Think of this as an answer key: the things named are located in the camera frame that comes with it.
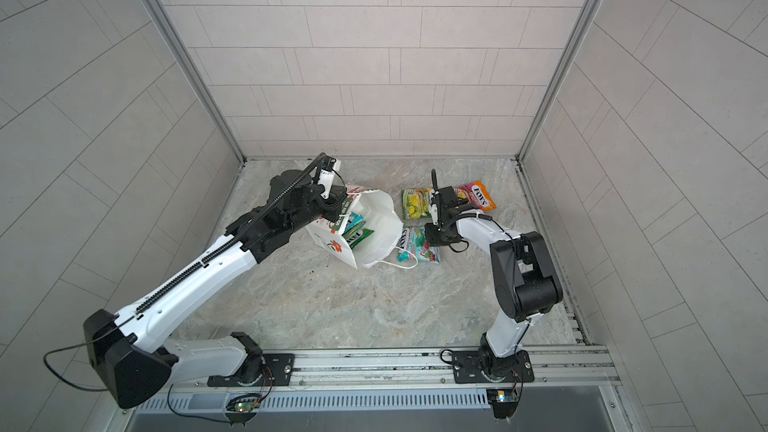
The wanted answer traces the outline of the teal mint Fox's candy bag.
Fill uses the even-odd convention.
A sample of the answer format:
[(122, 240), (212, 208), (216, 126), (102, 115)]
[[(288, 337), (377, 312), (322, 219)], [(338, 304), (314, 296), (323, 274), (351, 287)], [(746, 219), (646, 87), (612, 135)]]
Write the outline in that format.
[(418, 260), (439, 264), (441, 261), (439, 251), (427, 241), (424, 226), (404, 226), (396, 248), (399, 262)]

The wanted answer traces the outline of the white floral paper bag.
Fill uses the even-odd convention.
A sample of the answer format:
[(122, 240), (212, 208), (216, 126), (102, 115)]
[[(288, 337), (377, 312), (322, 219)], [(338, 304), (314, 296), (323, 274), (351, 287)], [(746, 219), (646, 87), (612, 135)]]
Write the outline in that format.
[(353, 187), (338, 219), (318, 219), (306, 230), (317, 245), (355, 269), (385, 264), (408, 270), (418, 264), (401, 242), (403, 222), (392, 197), (378, 189)]

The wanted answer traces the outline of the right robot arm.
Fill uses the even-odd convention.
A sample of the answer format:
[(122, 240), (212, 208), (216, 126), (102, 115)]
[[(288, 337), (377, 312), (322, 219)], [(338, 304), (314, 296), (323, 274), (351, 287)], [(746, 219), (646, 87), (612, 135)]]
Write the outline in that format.
[(544, 238), (501, 226), (450, 186), (431, 192), (429, 211), (431, 221), (425, 226), (429, 245), (474, 244), (490, 257), (499, 312), (481, 337), (473, 367), (488, 381), (524, 381), (522, 339), (563, 300)]

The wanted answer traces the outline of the orange pink Fox's candy bag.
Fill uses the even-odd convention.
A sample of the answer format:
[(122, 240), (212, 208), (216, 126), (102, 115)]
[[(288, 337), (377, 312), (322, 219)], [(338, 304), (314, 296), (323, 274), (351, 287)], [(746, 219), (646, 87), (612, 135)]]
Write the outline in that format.
[(467, 199), (474, 207), (485, 212), (496, 209), (495, 202), (481, 181), (457, 186), (455, 191), (459, 198)]

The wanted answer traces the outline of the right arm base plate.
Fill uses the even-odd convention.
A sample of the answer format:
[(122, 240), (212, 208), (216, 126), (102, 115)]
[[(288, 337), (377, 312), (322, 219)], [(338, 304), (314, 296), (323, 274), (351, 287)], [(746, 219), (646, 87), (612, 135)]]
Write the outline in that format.
[(532, 363), (525, 350), (499, 358), (489, 349), (451, 351), (448, 364), (457, 384), (532, 383)]

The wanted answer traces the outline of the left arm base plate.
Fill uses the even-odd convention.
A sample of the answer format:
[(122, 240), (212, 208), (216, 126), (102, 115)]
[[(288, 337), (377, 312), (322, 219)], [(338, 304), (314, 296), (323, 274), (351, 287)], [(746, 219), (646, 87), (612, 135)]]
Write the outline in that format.
[(291, 353), (266, 353), (259, 358), (249, 357), (230, 376), (210, 376), (208, 387), (264, 387), (288, 386), (291, 381), (296, 356)]

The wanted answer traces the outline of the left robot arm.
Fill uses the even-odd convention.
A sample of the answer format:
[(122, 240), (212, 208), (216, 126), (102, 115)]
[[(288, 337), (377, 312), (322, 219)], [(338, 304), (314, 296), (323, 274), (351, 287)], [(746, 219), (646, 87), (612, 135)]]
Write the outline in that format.
[(186, 268), (118, 312), (100, 309), (85, 320), (89, 362), (119, 407), (136, 407), (167, 385), (193, 379), (251, 385), (263, 378), (262, 350), (246, 333), (198, 341), (171, 335), (295, 232), (320, 218), (337, 220), (347, 198), (345, 184), (334, 182), (338, 168), (335, 159), (322, 155), (303, 170), (273, 177), (267, 203), (227, 226)]

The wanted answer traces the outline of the green yellow Fox's candy bag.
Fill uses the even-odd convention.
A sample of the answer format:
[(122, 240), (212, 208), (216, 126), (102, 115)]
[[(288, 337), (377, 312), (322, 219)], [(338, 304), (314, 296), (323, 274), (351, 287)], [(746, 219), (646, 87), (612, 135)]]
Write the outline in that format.
[(431, 187), (403, 189), (401, 192), (403, 218), (417, 220), (430, 217), (432, 192)]

